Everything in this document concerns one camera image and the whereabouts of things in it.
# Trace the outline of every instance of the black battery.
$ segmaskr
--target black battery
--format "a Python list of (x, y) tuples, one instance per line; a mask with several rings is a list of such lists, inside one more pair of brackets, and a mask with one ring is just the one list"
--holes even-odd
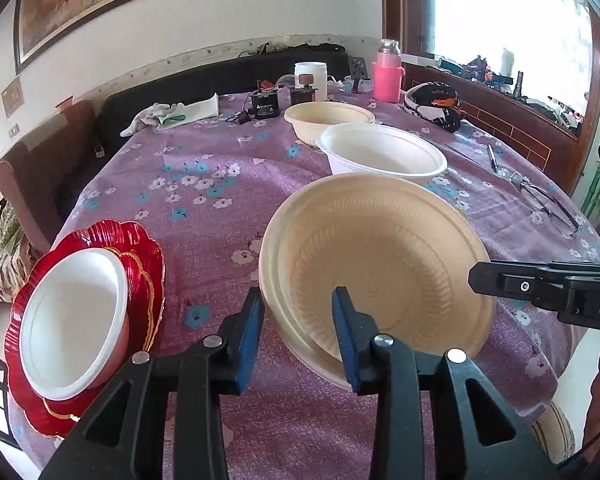
[(256, 120), (278, 117), (280, 115), (278, 90), (258, 90), (251, 96), (251, 107)]

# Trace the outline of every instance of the brown armchair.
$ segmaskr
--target brown armchair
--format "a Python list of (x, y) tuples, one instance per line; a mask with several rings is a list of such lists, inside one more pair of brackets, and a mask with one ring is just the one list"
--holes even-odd
[(81, 101), (29, 132), (0, 160), (0, 192), (33, 248), (46, 253), (78, 196), (106, 163), (94, 151), (95, 114)]

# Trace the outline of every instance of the eyeglasses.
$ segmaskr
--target eyeglasses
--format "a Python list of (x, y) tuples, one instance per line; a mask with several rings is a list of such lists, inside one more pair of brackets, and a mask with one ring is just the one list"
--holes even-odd
[(578, 222), (547, 190), (532, 184), (526, 176), (518, 172), (511, 175), (510, 182), (518, 188), (529, 207), (549, 217), (551, 224), (562, 236), (572, 238), (576, 234), (580, 227)]

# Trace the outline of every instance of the sofa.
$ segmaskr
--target sofa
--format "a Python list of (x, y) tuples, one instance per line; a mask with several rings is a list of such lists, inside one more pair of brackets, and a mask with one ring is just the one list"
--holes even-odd
[[(128, 141), (120, 132), (156, 102), (190, 104), (214, 93), (253, 91), (276, 82), (302, 61), (324, 62), (337, 79), (350, 74), (349, 56), (337, 45), (303, 45), (284, 52), (239, 57), (177, 72), (117, 94), (96, 115), (81, 101), (44, 121), (0, 160), (0, 192), (13, 205), (36, 254), (46, 253), (87, 184)], [(95, 146), (104, 148), (96, 156)]]

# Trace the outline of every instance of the red plate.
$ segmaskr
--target red plate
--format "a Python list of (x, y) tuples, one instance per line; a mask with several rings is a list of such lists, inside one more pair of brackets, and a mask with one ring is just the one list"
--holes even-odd
[(13, 399), (24, 410), (34, 430), (45, 436), (66, 436), (75, 425), (74, 419), (85, 412), (102, 388), (85, 390), (69, 400), (47, 401), (40, 398), (22, 370), (20, 323), (29, 298), (42, 277), (69, 254), (87, 248), (107, 248), (118, 254), (125, 267), (130, 323), (127, 358), (139, 350), (151, 348), (162, 319), (164, 259), (158, 244), (148, 237), (140, 224), (103, 220), (89, 229), (67, 235), (53, 251), (42, 256), (13, 301), (11, 323), (4, 339), (4, 354)]

